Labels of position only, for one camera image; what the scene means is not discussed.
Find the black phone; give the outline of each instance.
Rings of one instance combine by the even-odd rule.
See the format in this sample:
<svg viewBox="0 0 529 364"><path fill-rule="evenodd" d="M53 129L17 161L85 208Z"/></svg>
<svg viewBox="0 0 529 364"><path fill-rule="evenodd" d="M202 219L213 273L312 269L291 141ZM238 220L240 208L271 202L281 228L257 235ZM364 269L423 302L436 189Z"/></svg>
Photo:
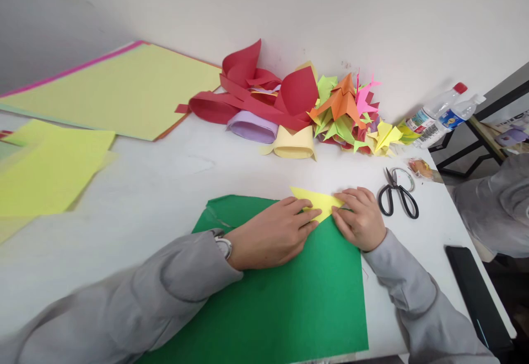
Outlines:
<svg viewBox="0 0 529 364"><path fill-rule="evenodd" d="M461 295L480 341L494 355L512 350L512 341L490 296L472 252L466 247L445 247Z"/></svg>

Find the scissor blade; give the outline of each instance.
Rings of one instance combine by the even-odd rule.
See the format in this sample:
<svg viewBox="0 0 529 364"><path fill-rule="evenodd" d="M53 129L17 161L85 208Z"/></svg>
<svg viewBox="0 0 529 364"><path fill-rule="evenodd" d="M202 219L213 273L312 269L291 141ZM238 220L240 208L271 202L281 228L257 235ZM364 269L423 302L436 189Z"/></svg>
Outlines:
<svg viewBox="0 0 529 364"><path fill-rule="evenodd" d="M397 183L395 182L395 180L394 180L393 177L391 176L391 173L390 173L390 171L387 169L387 167L386 167L386 174L387 174L387 180L390 182L390 185L391 185L391 186L397 186Z"/></svg>

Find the scissors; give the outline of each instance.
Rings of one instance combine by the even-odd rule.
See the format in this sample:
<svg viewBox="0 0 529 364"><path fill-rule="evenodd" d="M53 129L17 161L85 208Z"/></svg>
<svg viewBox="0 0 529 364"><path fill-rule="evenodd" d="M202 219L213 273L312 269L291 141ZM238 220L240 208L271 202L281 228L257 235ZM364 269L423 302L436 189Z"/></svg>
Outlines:
<svg viewBox="0 0 529 364"><path fill-rule="evenodd" d="M387 179L389 181L389 184L386 185L379 193L378 201L379 201L380 211L382 211L382 213L387 216L393 215L393 195L391 191L392 189L395 189L401 194L402 203L404 205L404 209L406 210L406 214L408 214L408 216L411 219L419 218L419 207L417 206L417 202L415 201L413 196L411 196L410 193L402 187L402 185L397 185L397 182L393 179L388 169L386 169L386 174L387 174ZM384 194L385 191L387 191L388 201L390 202L390 211L386 211L384 209L384 206L382 205L382 195ZM413 203L413 207L415 210L413 213L409 210L406 196Z"/></svg>

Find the snack package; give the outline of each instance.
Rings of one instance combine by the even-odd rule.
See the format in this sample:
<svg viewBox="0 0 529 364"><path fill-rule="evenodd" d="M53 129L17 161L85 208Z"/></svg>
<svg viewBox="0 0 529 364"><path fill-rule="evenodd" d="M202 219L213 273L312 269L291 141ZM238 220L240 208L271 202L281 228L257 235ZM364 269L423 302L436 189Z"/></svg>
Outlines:
<svg viewBox="0 0 529 364"><path fill-rule="evenodd" d="M412 157L411 159L408 159L408 166L415 173L415 176L442 183L439 171L432 170L430 165L420 157Z"/></svg>

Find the person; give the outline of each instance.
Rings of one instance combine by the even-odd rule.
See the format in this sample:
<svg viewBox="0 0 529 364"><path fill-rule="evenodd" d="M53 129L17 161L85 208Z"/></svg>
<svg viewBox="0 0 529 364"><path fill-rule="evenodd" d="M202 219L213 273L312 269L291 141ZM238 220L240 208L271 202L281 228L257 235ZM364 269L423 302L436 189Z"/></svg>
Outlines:
<svg viewBox="0 0 529 364"><path fill-rule="evenodd" d="M529 257L529 154L509 156L493 176L451 192L479 256Z"/></svg>
<svg viewBox="0 0 529 364"><path fill-rule="evenodd" d="M498 363L426 270L385 228L365 188L336 193L354 212L333 208L345 239L362 250L385 284L409 334L410 363ZM209 296L242 279L246 269L294 259L318 225L321 210L289 197L224 236L177 238L145 263L85 287L49 307L0 343L2 364L131 363L161 347L204 306ZM398 360L398 357L386 358Z"/></svg>

